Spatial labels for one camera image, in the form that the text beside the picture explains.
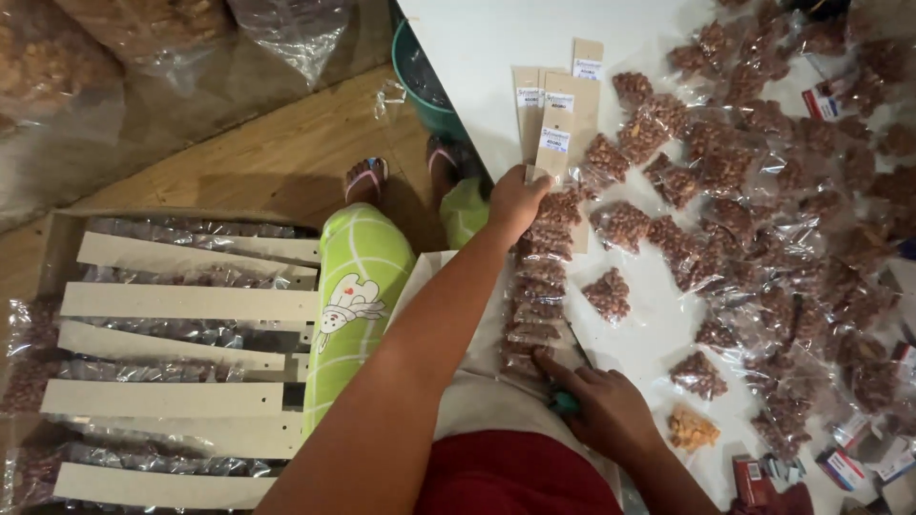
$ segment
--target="white table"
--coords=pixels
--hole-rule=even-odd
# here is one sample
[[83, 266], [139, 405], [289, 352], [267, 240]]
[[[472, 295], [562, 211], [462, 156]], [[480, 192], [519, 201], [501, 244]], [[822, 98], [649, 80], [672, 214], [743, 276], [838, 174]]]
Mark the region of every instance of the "white table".
[[[670, 82], [662, 80], [664, 54], [714, 17], [712, 3], [704, 0], [399, 3], [494, 180], [521, 156], [512, 66], [569, 68], [574, 37], [604, 42], [598, 128], [613, 135], [626, 119], [609, 77], [617, 71], [638, 70], [653, 79], [657, 90], [670, 87]], [[806, 60], [798, 59], [792, 63], [790, 76], [768, 84], [763, 97], [781, 101], [789, 114], [807, 115], [801, 91], [820, 80]], [[665, 150], [673, 158], [680, 153], [673, 142]], [[631, 170], [626, 186], [610, 194], [626, 196], [652, 215], [665, 211], [660, 197], [638, 170]], [[695, 204], [686, 214], [675, 215], [679, 224], [694, 223]], [[660, 252], [648, 243], [640, 256], [632, 257], [616, 250], [605, 252], [594, 235], [592, 239], [589, 254], [579, 256], [569, 267], [572, 285], [567, 313], [583, 346], [593, 354], [593, 363], [627, 374], [657, 413], [660, 427], [667, 431], [665, 418], [676, 396], [658, 379], [692, 352], [690, 345], [703, 319], [703, 302], [692, 295], [682, 298]], [[602, 321], [577, 288], [610, 266], [620, 267], [631, 291], [633, 309], [619, 327]], [[691, 470], [723, 510], [736, 495], [731, 457], [764, 452], [748, 422], [758, 409], [754, 400], [738, 376], [727, 373], [726, 378], [729, 392], [709, 406], [695, 396], [684, 397], [706, 411], [722, 430], [716, 448], [698, 453]], [[835, 515], [846, 496], [866, 502], [873, 499], [876, 494], [872, 488], [851, 494], [840, 490], [813, 462], [811, 452], [820, 452], [826, 445], [824, 438], [815, 439], [801, 453], [815, 513]]]

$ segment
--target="large plastic bag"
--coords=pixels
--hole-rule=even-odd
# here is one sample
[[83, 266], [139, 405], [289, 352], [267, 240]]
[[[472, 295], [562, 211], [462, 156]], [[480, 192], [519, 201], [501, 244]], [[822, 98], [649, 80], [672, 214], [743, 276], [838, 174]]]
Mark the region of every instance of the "large plastic bag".
[[50, 0], [0, 0], [0, 114], [110, 142], [124, 117], [122, 76]]
[[258, 45], [315, 87], [350, 22], [352, 0], [230, 0], [235, 19]]
[[124, 64], [190, 96], [197, 63], [233, 28], [221, 0], [55, 0]]

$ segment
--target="woman's arm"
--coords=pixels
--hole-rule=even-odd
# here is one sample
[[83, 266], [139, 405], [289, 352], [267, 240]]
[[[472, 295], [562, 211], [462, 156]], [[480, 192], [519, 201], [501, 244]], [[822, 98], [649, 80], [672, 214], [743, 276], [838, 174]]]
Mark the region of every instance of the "woman's arm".
[[486, 225], [410, 301], [256, 513], [408, 514], [420, 493], [439, 401], [474, 336], [511, 246], [549, 180], [516, 166]]
[[543, 352], [534, 357], [579, 400], [581, 411], [563, 419], [572, 433], [627, 471], [649, 513], [721, 514], [665, 444], [646, 400], [629, 379], [616, 370], [577, 368], [573, 372]]

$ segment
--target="red box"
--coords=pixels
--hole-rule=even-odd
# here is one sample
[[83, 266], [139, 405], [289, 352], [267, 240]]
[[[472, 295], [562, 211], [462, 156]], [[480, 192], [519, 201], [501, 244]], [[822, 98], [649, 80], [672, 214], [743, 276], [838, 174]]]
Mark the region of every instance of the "red box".
[[769, 502], [766, 482], [769, 480], [763, 476], [758, 460], [747, 455], [736, 456], [732, 458], [732, 467], [741, 500], [749, 507], [766, 506]]

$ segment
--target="wooden floor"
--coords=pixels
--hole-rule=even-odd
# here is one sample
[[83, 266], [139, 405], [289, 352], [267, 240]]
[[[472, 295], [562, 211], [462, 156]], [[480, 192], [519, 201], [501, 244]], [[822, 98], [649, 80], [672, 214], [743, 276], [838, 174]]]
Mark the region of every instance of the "wooden floor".
[[[376, 92], [393, 79], [383, 66], [306, 97], [84, 198], [73, 207], [196, 206], [282, 214], [321, 227], [344, 206], [344, 174], [358, 161], [388, 160], [382, 211], [416, 252], [444, 250], [431, 209], [427, 133], [407, 105], [373, 116]], [[0, 235], [0, 297], [35, 289], [44, 221]]]

